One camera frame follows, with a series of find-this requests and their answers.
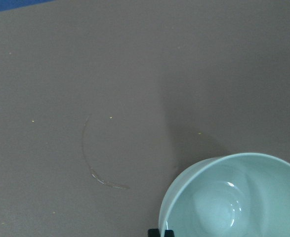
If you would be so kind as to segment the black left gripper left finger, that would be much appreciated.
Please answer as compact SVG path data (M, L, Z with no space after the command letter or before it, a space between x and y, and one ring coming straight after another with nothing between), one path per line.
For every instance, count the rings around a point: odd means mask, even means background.
M160 237L159 229L149 229L148 230L148 237Z

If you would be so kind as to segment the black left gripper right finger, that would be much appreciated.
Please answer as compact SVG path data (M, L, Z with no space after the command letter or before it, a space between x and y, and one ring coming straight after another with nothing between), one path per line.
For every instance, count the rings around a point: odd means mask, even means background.
M173 230L165 230L164 237L174 237Z

